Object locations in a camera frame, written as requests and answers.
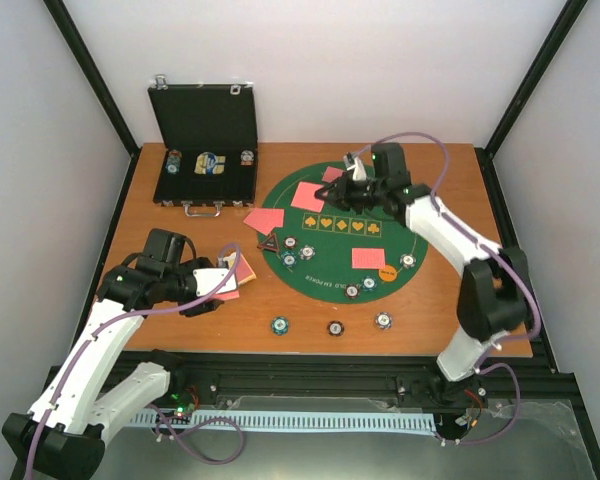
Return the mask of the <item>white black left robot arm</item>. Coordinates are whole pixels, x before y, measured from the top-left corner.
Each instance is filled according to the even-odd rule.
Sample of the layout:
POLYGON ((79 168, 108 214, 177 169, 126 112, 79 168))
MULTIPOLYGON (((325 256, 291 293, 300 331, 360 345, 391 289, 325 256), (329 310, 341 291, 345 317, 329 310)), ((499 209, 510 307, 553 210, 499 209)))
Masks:
POLYGON ((102 279, 87 322, 66 360, 25 414, 12 413, 2 435, 23 465, 23 478, 41 472, 56 479, 89 479, 107 444, 140 410, 188 390, 183 362, 155 350, 108 392, 102 390, 129 339, 150 316, 196 316, 220 305, 217 294, 237 286, 240 247, 230 243, 217 259, 192 256, 192 240, 154 228, 144 248, 102 279))

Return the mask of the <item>card deck in case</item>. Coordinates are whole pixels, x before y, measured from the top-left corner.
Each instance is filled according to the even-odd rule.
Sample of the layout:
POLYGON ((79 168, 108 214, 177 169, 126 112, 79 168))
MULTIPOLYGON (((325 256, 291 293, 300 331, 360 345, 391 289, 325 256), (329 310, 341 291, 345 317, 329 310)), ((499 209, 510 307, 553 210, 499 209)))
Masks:
POLYGON ((225 171, 226 157, 213 152, 200 153, 195 162, 194 173, 197 175, 222 175, 225 171))

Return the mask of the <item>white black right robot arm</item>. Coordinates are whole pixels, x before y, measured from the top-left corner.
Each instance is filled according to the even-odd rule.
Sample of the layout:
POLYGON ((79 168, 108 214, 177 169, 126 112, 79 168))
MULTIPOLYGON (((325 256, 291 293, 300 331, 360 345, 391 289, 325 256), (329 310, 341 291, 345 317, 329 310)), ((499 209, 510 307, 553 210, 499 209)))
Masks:
POLYGON ((436 359, 449 382, 477 373, 488 353, 538 314, 527 281, 527 260, 518 248, 504 249, 469 227, 447 208, 435 186, 415 184, 402 146, 366 146, 374 173, 359 154, 344 158, 345 170, 320 187, 315 198, 341 211, 379 207, 433 246, 461 278, 456 315, 459 328, 436 359))

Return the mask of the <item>purple chips in case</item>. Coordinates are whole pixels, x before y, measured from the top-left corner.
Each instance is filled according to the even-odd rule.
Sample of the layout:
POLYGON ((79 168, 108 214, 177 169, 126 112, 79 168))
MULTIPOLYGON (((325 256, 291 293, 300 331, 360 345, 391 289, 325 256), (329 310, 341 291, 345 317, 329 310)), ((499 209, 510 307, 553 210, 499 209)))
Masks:
POLYGON ((243 150, 240 154, 240 164, 242 166, 253 166, 256 161, 256 156, 251 150, 243 150))

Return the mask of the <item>teal poker chip stack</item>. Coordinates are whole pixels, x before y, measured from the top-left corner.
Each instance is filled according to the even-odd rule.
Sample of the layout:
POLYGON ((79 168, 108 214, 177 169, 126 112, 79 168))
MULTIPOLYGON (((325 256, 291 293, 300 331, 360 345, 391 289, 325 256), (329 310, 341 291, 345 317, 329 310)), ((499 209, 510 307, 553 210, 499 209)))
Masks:
POLYGON ((289 331, 289 321, 286 317, 277 316, 271 322, 271 330, 277 336, 282 336, 289 331))

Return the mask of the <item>red card being drawn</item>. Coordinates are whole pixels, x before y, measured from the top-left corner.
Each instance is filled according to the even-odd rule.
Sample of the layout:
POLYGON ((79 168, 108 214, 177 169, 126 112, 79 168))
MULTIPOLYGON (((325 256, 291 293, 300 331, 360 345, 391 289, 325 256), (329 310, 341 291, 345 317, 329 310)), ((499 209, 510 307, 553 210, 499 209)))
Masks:
POLYGON ((243 220, 243 223, 257 232, 268 235, 275 228, 284 225, 283 209, 277 208, 254 208, 243 220))

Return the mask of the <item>black triangular dealer button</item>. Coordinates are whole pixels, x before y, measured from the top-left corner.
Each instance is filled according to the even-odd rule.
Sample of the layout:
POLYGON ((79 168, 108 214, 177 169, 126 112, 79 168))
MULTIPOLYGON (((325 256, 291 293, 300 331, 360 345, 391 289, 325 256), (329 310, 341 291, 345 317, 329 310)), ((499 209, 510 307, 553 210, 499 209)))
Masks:
POLYGON ((278 253, 280 251, 277 234, 271 232, 263 241, 258 244, 258 248, 263 251, 278 253))

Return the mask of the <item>yellow red card box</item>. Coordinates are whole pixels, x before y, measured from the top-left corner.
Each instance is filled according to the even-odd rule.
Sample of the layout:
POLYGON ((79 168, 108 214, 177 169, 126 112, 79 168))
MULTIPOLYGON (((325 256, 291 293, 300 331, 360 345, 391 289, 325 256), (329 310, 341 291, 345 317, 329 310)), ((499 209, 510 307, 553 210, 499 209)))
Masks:
MULTIPOLYGON (((236 253, 232 252, 231 254, 223 257, 223 262, 227 268, 232 268, 236 260, 236 253)), ((240 259, 237 263, 237 267, 235 270, 236 282, 239 287, 254 281, 257 276, 254 269, 251 267, 250 263, 246 259, 244 255, 240 256, 240 259)))

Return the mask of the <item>purple poker chip stack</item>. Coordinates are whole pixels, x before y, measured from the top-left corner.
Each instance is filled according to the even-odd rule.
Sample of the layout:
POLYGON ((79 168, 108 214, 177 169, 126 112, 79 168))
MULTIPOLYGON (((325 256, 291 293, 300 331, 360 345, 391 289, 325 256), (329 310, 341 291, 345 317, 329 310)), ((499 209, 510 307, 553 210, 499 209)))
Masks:
POLYGON ((375 325, 381 330, 389 329, 393 324, 392 316, 387 312, 379 312, 375 316, 375 325))

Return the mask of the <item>teal chips in case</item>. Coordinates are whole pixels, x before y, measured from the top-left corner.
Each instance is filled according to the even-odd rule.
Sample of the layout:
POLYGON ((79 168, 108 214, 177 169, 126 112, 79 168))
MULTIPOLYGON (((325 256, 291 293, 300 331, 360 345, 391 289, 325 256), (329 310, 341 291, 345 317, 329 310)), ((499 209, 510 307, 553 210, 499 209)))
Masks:
POLYGON ((179 172, 182 160, 182 153, 178 150, 170 150, 168 152, 165 171, 170 175, 175 175, 179 172))

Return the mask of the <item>orange round blind button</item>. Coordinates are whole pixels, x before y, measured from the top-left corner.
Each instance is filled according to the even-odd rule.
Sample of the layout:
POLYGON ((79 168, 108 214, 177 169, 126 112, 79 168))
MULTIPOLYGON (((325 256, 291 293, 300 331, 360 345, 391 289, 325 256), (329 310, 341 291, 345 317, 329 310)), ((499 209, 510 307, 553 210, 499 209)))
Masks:
POLYGON ((381 281, 391 283, 397 279, 398 270, 392 265, 385 265, 378 270, 378 276, 381 281))

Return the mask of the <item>round green poker mat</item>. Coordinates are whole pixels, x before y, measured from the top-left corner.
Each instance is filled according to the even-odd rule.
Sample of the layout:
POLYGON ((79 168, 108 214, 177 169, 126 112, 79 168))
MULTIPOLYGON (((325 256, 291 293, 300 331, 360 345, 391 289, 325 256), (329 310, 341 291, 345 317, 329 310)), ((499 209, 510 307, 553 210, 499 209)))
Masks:
POLYGON ((327 204, 320 213, 314 213, 291 206, 291 201, 299 182, 305 181, 324 186, 322 176, 328 166, 340 168, 335 162, 324 162, 303 167, 280 180, 263 200, 264 208, 283 209, 284 225, 275 228, 280 251, 264 251, 263 257, 271 271, 288 287, 311 299, 335 304, 364 304, 380 300, 396 293, 413 280, 423 266, 428 243, 419 235, 402 227, 395 219, 386 215, 380 207, 361 215, 343 212, 327 204), (280 254, 287 249, 283 241, 294 236, 298 246, 293 251, 298 263, 293 269, 286 268, 280 254), (302 260, 299 250, 310 245, 316 254, 312 259, 302 260), (386 283, 380 280, 378 270, 353 269, 351 249, 383 248, 386 265, 398 270, 397 279, 386 283), (413 268, 403 268, 402 254, 412 254, 416 258, 413 268), (374 291, 361 288, 361 280, 372 276, 378 281, 374 291), (356 299, 348 299, 344 288, 348 284, 360 287, 356 299))

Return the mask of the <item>brown poker chip stack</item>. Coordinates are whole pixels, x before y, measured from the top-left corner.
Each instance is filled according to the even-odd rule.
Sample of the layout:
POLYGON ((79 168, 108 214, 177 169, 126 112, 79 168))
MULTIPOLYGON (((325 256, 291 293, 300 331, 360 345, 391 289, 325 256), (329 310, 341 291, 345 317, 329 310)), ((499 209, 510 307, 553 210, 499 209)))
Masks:
POLYGON ((344 333, 344 325, 339 321, 332 321, 327 325, 327 332, 330 336, 341 336, 344 333))

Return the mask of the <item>red playing card deck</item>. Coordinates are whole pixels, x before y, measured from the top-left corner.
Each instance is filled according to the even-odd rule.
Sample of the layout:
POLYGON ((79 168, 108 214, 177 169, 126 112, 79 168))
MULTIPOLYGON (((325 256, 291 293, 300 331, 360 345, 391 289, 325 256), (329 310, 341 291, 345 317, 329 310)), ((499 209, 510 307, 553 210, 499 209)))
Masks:
POLYGON ((220 300, 220 301, 230 301, 230 300, 238 299, 239 297, 240 297, 240 293, 238 290, 233 290, 233 291, 225 292, 225 293, 217 293, 216 295, 213 296, 213 298, 215 300, 220 300))

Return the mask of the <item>red card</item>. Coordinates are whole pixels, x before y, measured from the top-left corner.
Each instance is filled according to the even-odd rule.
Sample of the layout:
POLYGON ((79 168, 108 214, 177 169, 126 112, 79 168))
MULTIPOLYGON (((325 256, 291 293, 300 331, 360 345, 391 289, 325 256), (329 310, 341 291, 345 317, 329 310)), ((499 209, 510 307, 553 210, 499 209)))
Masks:
POLYGON ((284 214, 283 209, 258 208, 252 211, 250 218, 255 228, 278 228, 284 225, 284 214))
POLYGON ((341 177, 343 174, 344 174, 344 171, 342 169, 328 166, 325 169, 325 172, 322 176, 321 181, 324 183, 330 183, 330 182, 338 179, 339 177, 341 177))
POLYGON ((351 249, 351 266, 353 269, 381 269, 386 265, 385 250, 383 248, 351 249))

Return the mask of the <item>open black poker case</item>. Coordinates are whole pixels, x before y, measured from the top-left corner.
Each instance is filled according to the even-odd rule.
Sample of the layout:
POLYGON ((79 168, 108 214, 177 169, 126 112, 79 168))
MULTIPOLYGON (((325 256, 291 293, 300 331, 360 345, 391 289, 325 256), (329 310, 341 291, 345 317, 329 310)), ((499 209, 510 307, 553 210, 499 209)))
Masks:
POLYGON ((181 207, 189 218, 201 215, 196 211, 198 207, 213 208, 213 217, 228 207, 251 207, 259 162, 253 85, 176 84, 157 75, 148 96, 166 149, 153 203, 181 207), (182 153, 180 170, 175 175, 165 171, 170 150, 182 153), (253 166, 240 164, 243 150, 254 152, 253 166), (222 175, 194 173, 196 158, 202 152, 226 157, 222 175))

